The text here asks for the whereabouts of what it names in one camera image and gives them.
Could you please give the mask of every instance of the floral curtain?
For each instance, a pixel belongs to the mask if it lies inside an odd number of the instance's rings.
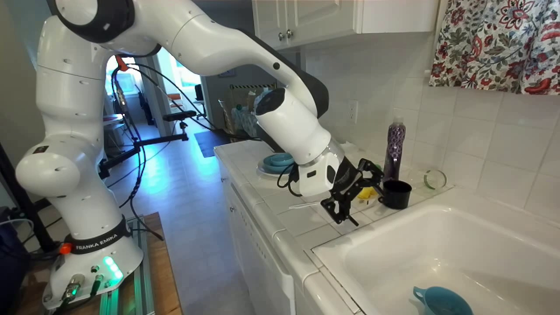
[[[430,85],[560,94],[560,0],[449,0]]]

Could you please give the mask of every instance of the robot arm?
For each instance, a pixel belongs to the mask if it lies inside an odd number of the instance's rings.
[[[109,53],[144,55],[158,45],[199,74],[256,64],[283,87],[256,104],[260,127],[297,162],[298,192],[328,192],[323,200],[339,221],[360,190],[354,167],[316,116],[326,88],[293,69],[256,38],[213,22],[188,0],[46,0],[55,17],[43,22],[36,64],[36,104],[45,139],[32,144],[15,174],[46,195],[69,228],[69,251],[43,291],[48,309],[120,284],[141,262],[125,220],[97,178],[102,151],[102,80]]]

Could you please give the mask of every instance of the white sink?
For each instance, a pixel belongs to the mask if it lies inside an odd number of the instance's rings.
[[[560,312],[560,227],[456,188],[314,253],[367,315],[419,312],[414,284],[475,315]]]

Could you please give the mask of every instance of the black mug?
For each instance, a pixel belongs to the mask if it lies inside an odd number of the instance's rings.
[[[384,179],[379,202],[382,202],[386,207],[402,209],[407,206],[410,190],[412,186],[407,181]]]

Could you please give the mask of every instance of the cabinet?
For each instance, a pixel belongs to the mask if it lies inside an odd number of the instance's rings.
[[[255,34],[274,48],[356,32],[431,31],[438,0],[251,0]]]
[[[284,272],[251,220],[232,183],[225,179],[232,244],[255,312],[293,315],[293,277]]]

